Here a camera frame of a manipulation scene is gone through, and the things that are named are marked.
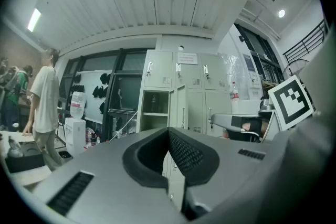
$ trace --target ceiling light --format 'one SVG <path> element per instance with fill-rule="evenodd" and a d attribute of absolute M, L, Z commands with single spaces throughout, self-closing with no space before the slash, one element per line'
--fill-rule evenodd
<path fill-rule="evenodd" d="M 29 24 L 28 24 L 28 30 L 33 32 L 34 27 L 41 16 L 41 12 L 39 12 L 36 8 L 34 9 L 33 15 L 30 18 Z"/>
<path fill-rule="evenodd" d="M 281 11 L 279 11 L 280 18 L 283 18 L 285 14 L 286 14 L 285 10 L 282 9 Z"/>

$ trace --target plastic bottle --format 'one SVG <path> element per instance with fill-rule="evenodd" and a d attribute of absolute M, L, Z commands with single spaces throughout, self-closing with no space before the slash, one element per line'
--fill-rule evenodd
<path fill-rule="evenodd" d="M 83 92 L 74 92 L 71 98 L 70 114 L 74 119 L 81 119 L 84 113 L 86 103 L 86 94 Z"/>
<path fill-rule="evenodd" d="M 95 146 L 97 141 L 97 136 L 95 133 L 91 134 L 91 146 Z"/>
<path fill-rule="evenodd" d="M 20 144 L 11 136 L 8 137 L 10 149 L 8 150 L 8 157 L 20 158 L 23 157 L 23 152 Z"/>
<path fill-rule="evenodd" d="M 232 101 L 239 101 L 239 93 L 238 93 L 238 87 L 236 85 L 236 82 L 232 82 L 232 87 L 231 87 L 231 100 Z"/>
<path fill-rule="evenodd" d="M 157 113 L 157 107 L 158 107 L 158 101 L 156 99 L 156 95 L 153 94 L 151 112 Z"/>

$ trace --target locker handle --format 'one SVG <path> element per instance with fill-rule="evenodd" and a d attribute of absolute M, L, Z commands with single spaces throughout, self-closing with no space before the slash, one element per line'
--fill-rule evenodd
<path fill-rule="evenodd" d="M 149 62 L 148 66 L 147 66 L 147 74 L 146 74 L 146 76 L 148 76 L 148 74 L 150 74 L 150 72 L 152 71 L 152 69 L 153 69 L 153 63 Z"/>
<path fill-rule="evenodd" d="M 181 64 L 180 63 L 176 63 L 176 72 L 179 75 L 180 78 L 180 72 L 181 72 Z"/>
<path fill-rule="evenodd" d="M 182 109 L 182 128 L 184 128 L 184 112 L 185 112 L 185 108 Z"/>
<path fill-rule="evenodd" d="M 208 120 L 210 120 L 210 121 L 211 121 L 211 110 L 212 110 L 212 108 L 209 108 L 209 118 L 208 118 Z"/>
<path fill-rule="evenodd" d="M 206 78 L 209 79 L 208 66 L 207 65 L 203 65 L 203 70 L 204 70 L 204 75 L 206 75 Z"/>
<path fill-rule="evenodd" d="M 181 72 L 181 64 L 180 63 L 176 63 L 176 72 Z"/>

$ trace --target white t-shirt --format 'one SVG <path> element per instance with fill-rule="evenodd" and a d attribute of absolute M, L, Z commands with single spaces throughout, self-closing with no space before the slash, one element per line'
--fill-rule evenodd
<path fill-rule="evenodd" d="M 58 127 L 58 77 L 53 67 L 42 67 L 30 91 L 40 97 L 35 110 L 33 129 L 39 133 L 51 132 Z"/>

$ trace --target desk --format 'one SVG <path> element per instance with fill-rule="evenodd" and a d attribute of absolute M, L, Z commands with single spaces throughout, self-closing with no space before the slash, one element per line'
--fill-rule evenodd
<path fill-rule="evenodd" d="M 44 180 L 51 174 L 51 171 L 47 165 L 19 173 L 10 173 L 7 169 L 5 162 L 5 157 L 7 155 L 8 150 L 10 149 L 10 145 L 8 143 L 8 137 L 11 136 L 18 142 L 32 142 L 34 141 L 34 138 L 33 136 L 22 136 L 22 133 L 14 133 L 6 131 L 0 131 L 0 133 L 2 134 L 2 141 L 0 141 L 1 164 L 3 165 L 3 168 L 7 176 L 11 180 L 14 180 L 19 185 L 28 186 Z"/>

